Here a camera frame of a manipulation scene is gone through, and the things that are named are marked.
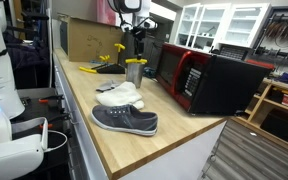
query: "white cabinet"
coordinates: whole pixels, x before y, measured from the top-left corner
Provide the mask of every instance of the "white cabinet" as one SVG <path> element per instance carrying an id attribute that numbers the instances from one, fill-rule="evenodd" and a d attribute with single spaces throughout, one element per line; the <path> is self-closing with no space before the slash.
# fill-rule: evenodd
<path id="1" fill-rule="evenodd" d="M 224 28 L 229 8 L 230 4 L 184 6 L 174 44 L 209 51 Z"/>
<path id="2" fill-rule="evenodd" d="M 223 19 L 228 15 L 230 4 L 204 5 L 201 16 L 196 21 L 198 23 L 194 32 L 194 39 L 191 48 L 209 51 L 211 46 L 215 46 L 219 34 L 225 27 Z"/>
<path id="3" fill-rule="evenodd" d="M 252 48 L 269 7 L 269 3 L 233 5 L 220 43 Z"/>
<path id="4" fill-rule="evenodd" d="M 174 44 L 188 46 L 193 35 L 193 27 L 200 9 L 200 3 L 184 6 Z"/>

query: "black microwave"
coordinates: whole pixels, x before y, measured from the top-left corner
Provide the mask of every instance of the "black microwave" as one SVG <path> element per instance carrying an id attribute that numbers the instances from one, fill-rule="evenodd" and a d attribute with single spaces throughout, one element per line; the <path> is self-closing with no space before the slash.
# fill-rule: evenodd
<path id="1" fill-rule="evenodd" d="M 156 79 L 191 114 L 236 115 L 245 111 L 270 71 L 165 43 Z"/>

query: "shoe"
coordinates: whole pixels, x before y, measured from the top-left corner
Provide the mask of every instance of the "shoe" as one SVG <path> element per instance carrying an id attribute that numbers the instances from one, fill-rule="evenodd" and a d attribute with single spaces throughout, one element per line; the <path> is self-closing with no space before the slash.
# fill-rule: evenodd
<path id="1" fill-rule="evenodd" d="M 97 105 L 91 115 L 98 126 L 107 130 L 143 136 L 153 136 L 157 131 L 157 115 L 153 112 L 140 112 L 132 105 Z"/>

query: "metal grate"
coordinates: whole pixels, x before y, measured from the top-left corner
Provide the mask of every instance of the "metal grate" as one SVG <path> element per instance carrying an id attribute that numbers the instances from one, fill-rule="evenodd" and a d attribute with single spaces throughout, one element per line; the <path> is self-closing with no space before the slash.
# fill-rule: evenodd
<path id="1" fill-rule="evenodd" d="M 239 49 L 233 46 L 222 46 L 220 55 L 238 60 L 244 60 L 245 56 L 247 55 L 247 50 Z"/>

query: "glass cabinet door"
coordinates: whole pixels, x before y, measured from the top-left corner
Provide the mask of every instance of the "glass cabinet door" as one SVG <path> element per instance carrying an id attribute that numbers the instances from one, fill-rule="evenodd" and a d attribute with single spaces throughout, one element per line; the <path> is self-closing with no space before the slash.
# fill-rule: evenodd
<path id="1" fill-rule="evenodd" d="M 269 4 L 235 5 L 222 38 L 224 43 L 251 47 L 258 34 Z"/>
<path id="2" fill-rule="evenodd" d="M 200 4 L 184 6 L 177 33 L 175 36 L 175 44 L 189 46 L 192 42 L 193 29 L 196 28 L 197 14 Z"/>
<path id="3" fill-rule="evenodd" d="M 219 29 L 222 28 L 221 22 L 228 13 L 230 4 L 204 5 L 199 19 L 198 27 L 195 29 L 195 36 L 192 48 L 209 51 L 213 46 L 214 39 L 217 37 Z"/>

